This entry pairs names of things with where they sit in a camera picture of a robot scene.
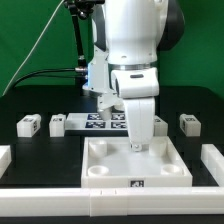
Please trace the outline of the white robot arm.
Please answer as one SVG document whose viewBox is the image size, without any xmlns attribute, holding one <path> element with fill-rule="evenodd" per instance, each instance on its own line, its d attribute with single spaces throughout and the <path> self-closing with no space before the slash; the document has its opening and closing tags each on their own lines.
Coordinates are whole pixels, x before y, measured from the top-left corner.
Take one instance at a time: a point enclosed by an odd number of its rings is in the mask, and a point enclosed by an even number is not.
<svg viewBox="0 0 224 224">
<path fill-rule="evenodd" d="M 178 43 L 184 25 L 178 0 L 105 0 L 93 8 L 94 56 L 83 89 L 98 96 L 102 119 L 113 109 L 125 112 L 135 151 L 154 134 L 157 53 Z"/>
</svg>

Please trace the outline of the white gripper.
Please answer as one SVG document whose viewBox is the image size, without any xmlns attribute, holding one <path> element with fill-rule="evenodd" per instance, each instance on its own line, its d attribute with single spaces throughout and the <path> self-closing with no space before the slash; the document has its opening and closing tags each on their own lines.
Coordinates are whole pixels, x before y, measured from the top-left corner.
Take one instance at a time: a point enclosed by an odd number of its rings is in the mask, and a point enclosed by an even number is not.
<svg viewBox="0 0 224 224">
<path fill-rule="evenodd" d="M 131 149 L 141 152 L 154 133 L 155 97 L 159 95 L 157 69 L 113 70 L 111 77 L 124 104 Z"/>
</svg>

